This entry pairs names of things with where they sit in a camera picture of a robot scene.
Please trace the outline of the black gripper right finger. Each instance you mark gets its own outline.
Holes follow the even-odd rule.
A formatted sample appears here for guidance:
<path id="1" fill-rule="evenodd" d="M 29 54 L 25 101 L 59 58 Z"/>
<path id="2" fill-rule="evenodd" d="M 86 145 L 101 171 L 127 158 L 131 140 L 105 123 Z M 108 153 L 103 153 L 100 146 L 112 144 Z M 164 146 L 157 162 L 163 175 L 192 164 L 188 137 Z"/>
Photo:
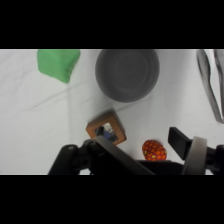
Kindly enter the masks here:
<path id="1" fill-rule="evenodd" d="M 169 129 L 168 143 L 184 161 L 183 175 L 204 175 L 206 170 L 214 175 L 224 175 L 224 145 L 211 148 L 206 139 L 189 139 L 176 127 Z"/>

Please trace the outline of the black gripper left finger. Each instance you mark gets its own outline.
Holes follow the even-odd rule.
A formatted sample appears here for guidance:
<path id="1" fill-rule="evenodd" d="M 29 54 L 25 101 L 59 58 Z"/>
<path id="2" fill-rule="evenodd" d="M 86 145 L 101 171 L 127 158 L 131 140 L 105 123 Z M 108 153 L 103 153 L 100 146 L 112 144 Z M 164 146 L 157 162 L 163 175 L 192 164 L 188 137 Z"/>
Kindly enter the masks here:
<path id="1" fill-rule="evenodd" d="M 152 171 L 103 136 L 86 140 L 81 147 L 62 147 L 49 175 L 79 175 L 86 169 L 93 175 L 153 175 Z"/>

